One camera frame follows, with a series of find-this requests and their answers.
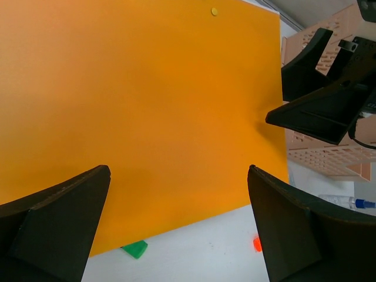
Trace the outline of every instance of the plastic bottle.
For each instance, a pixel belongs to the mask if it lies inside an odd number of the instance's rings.
[[[324,195],[324,194],[318,195],[318,197],[332,204],[336,204],[338,206],[345,207],[351,210],[376,209],[375,202],[369,202],[363,199],[356,199],[355,197]]]

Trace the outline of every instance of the orange paper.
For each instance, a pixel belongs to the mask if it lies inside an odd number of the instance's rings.
[[[259,7],[0,2],[0,203],[107,164],[91,255],[249,204],[250,164],[287,180],[264,122],[281,104],[279,16]]]

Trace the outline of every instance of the red object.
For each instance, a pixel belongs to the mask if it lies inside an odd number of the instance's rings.
[[[257,236],[254,240],[253,240],[253,247],[254,249],[257,251],[257,252],[261,252],[263,251],[263,248],[261,246],[261,242],[260,242],[260,238],[259,236]]]

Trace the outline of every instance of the black cable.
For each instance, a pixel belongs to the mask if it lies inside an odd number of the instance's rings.
[[[351,140],[355,141],[356,143],[358,143],[360,146],[363,146],[365,148],[368,148],[368,149],[372,149],[372,150],[376,150],[376,146],[372,146],[372,145],[368,145],[368,144],[365,144],[363,142],[360,142],[359,140],[357,140],[355,138],[355,132],[357,131],[357,123],[354,122],[354,124],[350,127],[350,129],[348,130],[348,137],[350,137]]]

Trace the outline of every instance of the green plastic piece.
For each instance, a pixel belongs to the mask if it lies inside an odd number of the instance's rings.
[[[145,241],[135,242],[133,244],[122,247],[124,251],[129,253],[135,259],[139,259],[146,251],[147,243]]]

